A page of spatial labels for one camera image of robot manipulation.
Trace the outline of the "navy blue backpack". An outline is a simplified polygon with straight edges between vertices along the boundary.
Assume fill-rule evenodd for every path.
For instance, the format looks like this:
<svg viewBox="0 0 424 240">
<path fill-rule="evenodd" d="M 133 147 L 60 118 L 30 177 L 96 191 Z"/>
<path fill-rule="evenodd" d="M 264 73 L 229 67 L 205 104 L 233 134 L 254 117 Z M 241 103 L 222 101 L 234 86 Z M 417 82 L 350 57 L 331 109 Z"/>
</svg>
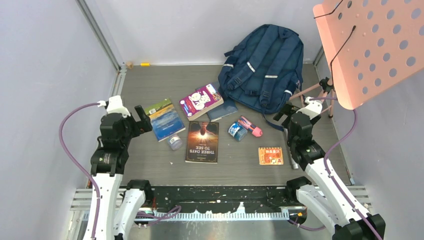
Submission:
<svg viewBox="0 0 424 240">
<path fill-rule="evenodd" d="M 219 93 L 262 116 L 279 113 L 302 88 L 304 44 L 289 28 L 261 25 L 224 56 Z"/>
</svg>

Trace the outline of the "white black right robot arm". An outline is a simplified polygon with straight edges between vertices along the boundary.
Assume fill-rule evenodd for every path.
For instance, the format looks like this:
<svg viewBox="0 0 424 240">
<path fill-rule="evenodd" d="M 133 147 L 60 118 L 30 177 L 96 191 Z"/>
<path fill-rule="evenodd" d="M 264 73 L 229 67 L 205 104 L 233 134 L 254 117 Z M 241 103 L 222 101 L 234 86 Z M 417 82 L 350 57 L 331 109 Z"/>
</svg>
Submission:
<svg viewBox="0 0 424 240">
<path fill-rule="evenodd" d="M 333 240 L 382 240 L 386 222 L 371 214 L 343 183 L 328 152 L 313 139 L 313 126 L 321 118 L 322 104 L 311 101 L 303 108 L 285 104 L 274 116 L 283 116 L 291 159 L 307 176 L 287 181 L 285 198 L 291 205 L 307 207 L 324 225 Z"/>
</svg>

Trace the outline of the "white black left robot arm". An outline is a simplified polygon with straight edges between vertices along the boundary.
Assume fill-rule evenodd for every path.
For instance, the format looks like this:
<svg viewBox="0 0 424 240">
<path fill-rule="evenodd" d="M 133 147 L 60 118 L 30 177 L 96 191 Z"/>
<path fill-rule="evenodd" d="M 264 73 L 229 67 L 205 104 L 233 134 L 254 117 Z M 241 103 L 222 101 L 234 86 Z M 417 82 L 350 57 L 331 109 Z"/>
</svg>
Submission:
<svg viewBox="0 0 424 240">
<path fill-rule="evenodd" d="M 139 208 L 153 202 L 150 182 L 133 179 L 127 183 L 121 205 L 117 207 L 130 142 L 153 129 L 142 106 L 137 105 L 134 109 L 139 121 L 122 110 L 108 112 L 100 120 L 98 145 L 90 159 L 92 197 L 85 240 L 124 240 Z"/>
</svg>

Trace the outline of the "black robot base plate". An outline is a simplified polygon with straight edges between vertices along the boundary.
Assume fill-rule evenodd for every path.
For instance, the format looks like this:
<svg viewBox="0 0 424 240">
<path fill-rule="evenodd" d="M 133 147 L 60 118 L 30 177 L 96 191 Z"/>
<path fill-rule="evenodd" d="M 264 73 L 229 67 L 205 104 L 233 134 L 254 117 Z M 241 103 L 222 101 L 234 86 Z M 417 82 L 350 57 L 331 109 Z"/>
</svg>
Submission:
<svg viewBox="0 0 424 240">
<path fill-rule="evenodd" d="M 284 186 L 153 186 L 141 205 L 161 213 L 180 206 L 181 213 L 277 213 L 282 208 L 302 207 L 289 198 Z"/>
</svg>

